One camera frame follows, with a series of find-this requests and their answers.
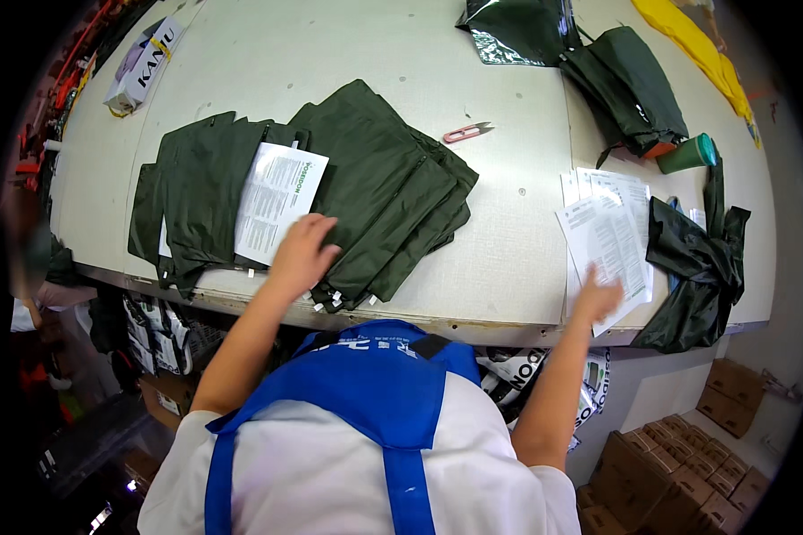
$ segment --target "dark green fabric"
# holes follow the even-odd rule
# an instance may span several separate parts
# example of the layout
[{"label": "dark green fabric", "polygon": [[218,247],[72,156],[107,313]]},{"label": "dark green fabric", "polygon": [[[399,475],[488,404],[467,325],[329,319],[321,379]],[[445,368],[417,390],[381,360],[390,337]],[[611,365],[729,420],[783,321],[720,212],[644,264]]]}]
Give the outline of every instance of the dark green fabric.
[{"label": "dark green fabric", "polygon": [[661,353],[711,347],[725,332],[728,313],[743,294],[743,239],[750,212],[733,206],[723,217],[722,159],[708,168],[706,233],[684,214],[653,197],[648,214],[646,260],[682,281],[633,348]]},{"label": "dark green fabric", "polygon": [[610,147],[624,144],[642,156],[688,137],[666,74],[631,27],[607,30],[563,55],[560,69],[580,88]]},{"label": "dark green fabric", "polygon": [[[270,120],[235,121],[214,115],[163,136],[154,164],[140,168],[128,235],[128,251],[157,267],[163,287],[175,284],[188,299],[203,271],[234,263],[263,269],[235,255],[241,191],[258,144],[307,143],[307,132]],[[172,259],[159,256],[166,218]]]},{"label": "dark green fabric", "polygon": [[316,302],[343,293],[353,309],[370,294],[389,300],[422,257],[449,243],[469,219],[465,199],[479,176],[449,149],[408,127],[363,80],[289,125],[310,132],[309,151],[328,156],[312,211],[338,217],[327,241],[343,253]]},{"label": "dark green fabric", "polygon": [[455,27],[495,39],[487,49],[480,47],[485,63],[526,59],[553,67],[564,50],[581,46],[570,0],[468,0]]},{"label": "dark green fabric", "polygon": [[56,236],[50,235],[50,261],[48,262],[48,273],[44,280],[53,284],[63,286],[79,286],[83,284],[80,275],[75,271],[75,261],[72,258],[72,250],[65,247]]},{"label": "dark green fabric", "polygon": [[[371,294],[389,300],[426,254],[454,240],[470,218],[466,198],[479,175],[442,144],[410,128],[363,80],[288,125],[233,123],[215,115],[166,134],[157,161],[140,168],[128,251],[157,266],[161,285],[188,298],[208,267],[233,263],[237,210],[258,143],[327,156],[311,211],[339,218],[327,242],[343,252],[313,290],[328,312],[353,309]],[[157,254],[161,218],[172,259]],[[342,305],[332,305],[336,291]]]}]

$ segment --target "worktable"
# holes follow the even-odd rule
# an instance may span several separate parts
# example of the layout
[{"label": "worktable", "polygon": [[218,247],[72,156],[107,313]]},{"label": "worktable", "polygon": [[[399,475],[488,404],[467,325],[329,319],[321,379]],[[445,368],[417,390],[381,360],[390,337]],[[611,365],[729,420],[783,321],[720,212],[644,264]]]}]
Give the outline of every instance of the worktable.
[{"label": "worktable", "polygon": [[[392,301],[331,315],[300,300],[284,323],[339,329],[399,317],[473,344],[552,346],[563,323],[566,281],[565,240],[554,215],[563,207],[559,175],[594,168],[604,140],[584,99],[558,69],[482,64],[471,36],[453,27],[463,6],[463,0],[155,4],[79,95],[51,188],[51,229],[74,251],[82,273],[181,301],[173,289],[158,287],[150,263],[127,250],[139,167],[155,161],[163,134],[225,111],[287,123],[304,103],[321,102],[361,78],[408,124],[435,139],[471,123],[497,126],[450,145],[480,173],[468,197],[472,217],[453,243],[419,263]],[[575,1],[574,13],[592,37],[631,26],[669,78],[690,134],[706,132],[716,140],[725,160],[727,206],[752,211],[746,291],[727,332],[764,325],[776,269],[764,152],[717,88],[629,0]],[[171,62],[136,112],[113,117],[102,101],[119,59],[143,29],[168,15],[186,27]],[[620,149],[602,169],[640,177],[658,198],[676,195],[685,212],[704,208],[704,168],[664,176],[653,161]],[[240,313],[264,280],[244,271],[206,272],[193,305]],[[663,272],[655,271],[653,284],[653,302],[593,344],[629,343],[668,294]]]}]

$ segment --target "yellow tape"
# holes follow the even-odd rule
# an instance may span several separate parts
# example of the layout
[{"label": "yellow tape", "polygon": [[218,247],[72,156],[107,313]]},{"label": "yellow tape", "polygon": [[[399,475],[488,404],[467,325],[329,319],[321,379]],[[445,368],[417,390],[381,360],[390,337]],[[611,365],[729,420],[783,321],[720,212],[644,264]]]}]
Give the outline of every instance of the yellow tape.
[{"label": "yellow tape", "polygon": [[111,108],[109,106],[107,107],[107,109],[110,110],[110,114],[113,115],[113,117],[118,117],[119,119],[121,119],[122,117],[127,117],[127,116],[129,116],[131,114],[130,112],[128,112],[128,113],[116,113],[115,111],[113,111],[113,108]]},{"label": "yellow tape", "polygon": [[173,53],[172,53],[172,52],[170,52],[170,49],[169,49],[169,48],[167,48],[167,47],[166,47],[166,45],[164,45],[163,43],[161,43],[160,41],[158,41],[158,40],[157,40],[157,39],[155,39],[154,37],[152,37],[151,39],[149,39],[149,42],[150,42],[152,45],[154,45],[155,47],[157,47],[157,48],[159,48],[160,50],[162,50],[162,51],[163,51],[163,53],[167,55],[167,61],[169,61],[169,60],[171,60],[171,59],[173,58]]}]

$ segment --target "cardboard box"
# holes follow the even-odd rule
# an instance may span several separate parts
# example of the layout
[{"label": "cardboard box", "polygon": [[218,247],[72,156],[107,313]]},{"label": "cardboard box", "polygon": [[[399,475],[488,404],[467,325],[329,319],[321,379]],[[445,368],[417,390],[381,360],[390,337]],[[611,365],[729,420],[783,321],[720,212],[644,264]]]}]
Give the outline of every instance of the cardboard box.
[{"label": "cardboard box", "polygon": [[697,499],[700,498],[702,496],[697,496],[684,486],[670,484],[637,533],[642,535],[681,533],[688,521],[698,513],[701,503],[697,502]]},{"label": "cardboard box", "polygon": [[666,441],[675,435],[669,427],[660,422],[650,422],[642,430],[659,446],[666,444]]},{"label": "cardboard box", "polygon": [[143,48],[133,67],[122,75],[121,79],[113,80],[110,89],[104,97],[104,104],[114,113],[131,113],[143,102],[149,93],[152,80],[163,63],[169,60],[184,28],[172,17],[162,19],[146,28],[132,49],[136,49],[144,42],[149,43]]},{"label": "cardboard box", "polygon": [[579,512],[579,529],[583,535],[626,535],[624,529],[608,508],[595,505]]},{"label": "cardboard box", "polygon": [[672,473],[672,481],[682,487],[684,491],[696,502],[698,509],[713,493],[713,489],[701,476],[690,470],[688,466],[681,466]]},{"label": "cardboard box", "polygon": [[666,452],[663,446],[657,446],[648,453],[643,454],[643,456],[649,463],[663,470],[664,473],[673,473],[681,465],[672,455]]},{"label": "cardboard box", "polygon": [[719,467],[719,463],[712,461],[707,455],[701,452],[690,455],[684,462],[684,465],[690,470],[693,470],[693,472],[702,479],[707,479],[708,476],[716,472]]},{"label": "cardboard box", "polygon": [[649,435],[645,434],[642,429],[626,433],[624,437],[628,440],[628,442],[636,447],[637,451],[642,454],[651,451],[658,446],[658,444],[654,442]]},{"label": "cardboard box", "polygon": [[161,463],[155,461],[151,455],[145,453],[142,449],[133,448],[125,454],[123,464],[129,478],[134,480],[139,492],[145,496],[145,493],[151,487],[151,482],[155,480]]},{"label": "cardboard box", "polygon": [[735,454],[729,453],[725,462],[717,468],[717,472],[724,473],[730,480],[741,482],[743,476],[746,475],[749,466],[743,462],[740,457]]},{"label": "cardboard box", "polygon": [[697,425],[690,425],[685,432],[681,434],[681,438],[687,444],[690,444],[697,450],[701,450],[711,440],[711,436],[705,433]]},{"label": "cardboard box", "polygon": [[665,449],[669,455],[672,455],[675,460],[678,461],[678,464],[684,464],[688,458],[696,453],[693,446],[675,436],[666,441],[663,449]]},{"label": "cardboard box", "polygon": [[765,394],[765,380],[760,373],[728,358],[717,358],[711,364],[706,385],[754,412]]},{"label": "cardboard box", "polygon": [[139,389],[143,392],[146,410],[155,420],[175,431],[190,410],[196,383],[192,376],[161,371],[160,377],[150,373],[141,377]]},{"label": "cardboard box", "polygon": [[612,432],[589,485],[619,523],[633,531],[640,527],[672,483],[621,433]]},{"label": "cardboard box", "polygon": [[672,432],[674,432],[676,436],[680,436],[690,428],[690,424],[678,414],[670,414],[661,421],[664,425],[672,429]]},{"label": "cardboard box", "polygon": [[685,535],[699,535],[722,532],[736,535],[740,527],[743,513],[717,492],[702,505],[693,519],[688,523]]},{"label": "cardboard box", "polygon": [[723,465],[725,460],[728,459],[728,455],[731,453],[731,450],[716,438],[712,438],[708,444],[705,444],[705,447],[702,448],[702,453],[707,455],[712,461],[716,462],[717,465]]},{"label": "cardboard box", "polygon": [[770,480],[751,466],[728,500],[742,513],[751,513],[770,485]]},{"label": "cardboard box", "polygon": [[735,491],[735,487],[740,483],[740,480],[729,478],[728,474],[720,472],[720,469],[717,468],[717,472],[708,476],[707,483],[719,492],[723,498],[728,498]]},{"label": "cardboard box", "polygon": [[584,485],[577,489],[577,507],[585,509],[593,505],[600,505],[601,502],[595,498],[595,491],[589,485]]}]

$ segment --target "dark green bag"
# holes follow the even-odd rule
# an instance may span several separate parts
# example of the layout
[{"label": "dark green bag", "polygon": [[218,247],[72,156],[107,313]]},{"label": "dark green bag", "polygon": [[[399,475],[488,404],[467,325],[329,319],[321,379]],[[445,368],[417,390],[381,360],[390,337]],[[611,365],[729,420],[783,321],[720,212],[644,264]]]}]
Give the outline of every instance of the dark green bag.
[{"label": "dark green bag", "polygon": [[[261,141],[309,139],[287,125],[246,118],[233,123],[235,117],[234,111],[214,115],[164,135],[156,163],[140,168],[128,251],[156,265],[161,285],[175,284],[186,299],[209,267],[265,267],[235,255],[244,182]],[[164,217],[171,259],[157,254]]]},{"label": "dark green bag", "polygon": [[469,219],[465,199],[478,174],[449,149],[410,128],[363,80],[289,125],[310,131],[309,151],[328,156],[312,211],[339,217],[327,241],[343,248],[313,299],[353,309],[370,294],[389,300],[429,251]]},{"label": "dark green bag", "polygon": [[598,167],[616,146],[642,156],[658,143],[688,137],[666,74],[633,28],[607,30],[563,56],[560,69],[578,85],[609,146]]},{"label": "dark green bag", "polygon": [[681,353],[709,348],[725,332],[728,313],[743,294],[743,236],[750,212],[733,206],[723,217],[719,153],[717,165],[708,168],[704,196],[707,233],[660,199],[649,204],[646,260],[682,280],[632,348]]}]

